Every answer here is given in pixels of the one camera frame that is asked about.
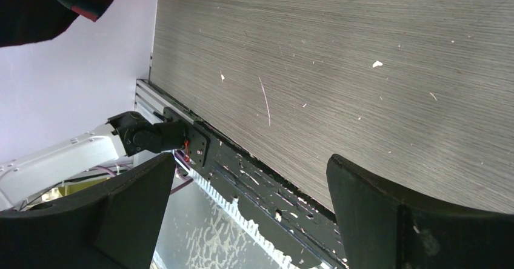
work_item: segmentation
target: gray wood grain surface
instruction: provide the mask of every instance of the gray wood grain surface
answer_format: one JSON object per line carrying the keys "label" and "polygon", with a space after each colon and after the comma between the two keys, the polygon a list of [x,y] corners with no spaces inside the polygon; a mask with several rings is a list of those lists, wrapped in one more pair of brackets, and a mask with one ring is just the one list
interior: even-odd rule
{"label": "gray wood grain surface", "polygon": [[338,153],[514,213],[513,47],[514,0],[159,0],[151,80],[330,209]]}

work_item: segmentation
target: cable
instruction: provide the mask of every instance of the cable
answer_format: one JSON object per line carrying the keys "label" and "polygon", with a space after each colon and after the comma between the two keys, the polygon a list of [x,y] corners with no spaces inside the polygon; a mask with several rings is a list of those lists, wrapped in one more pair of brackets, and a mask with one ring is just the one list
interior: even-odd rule
{"label": "cable", "polygon": [[179,185],[179,186],[175,187],[174,189],[172,189],[170,191],[170,195],[172,195],[173,193],[176,193],[180,189],[188,186],[189,184],[191,184],[191,182],[193,182],[193,178],[189,178],[188,180],[184,181],[184,183],[182,183],[181,185]]}
{"label": "cable", "polygon": [[114,171],[112,171],[111,169],[109,169],[105,166],[95,166],[92,169],[102,170],[102,171],[105,171],[105,172],[111,174],[112,176],[117,176],[117,174]]}
{"label": "cable", "polygon": [[[175,156],[176,156],[178,159],[182,160],[182,161],[184,160],[184,158],[183,158],[179,153],[177,153],[177,152],[175,152]],[[173,193],[176,193],[176,192],[177,192],[177,191],[179,191],[180,189],[182,189],[182,188],[184,188],[184,187],[188,186],[189,184],[191,184],[191,182],[193,182],[193,178],[191,178],[191,177],[185,177],[184,175],[182,175],[182,173],[180,173],[180,170],[179,170],[179,168],[178,168],[178,167],[175,167],[175,174],[178,176],[178,178],[180,178],[182,181],[184,181],[184,183],[182,183],[181,185],[179,185],[179,186],[175,187],[174,189],[172,189],[172,190],[170,191],[170,195],[172,195]]]}

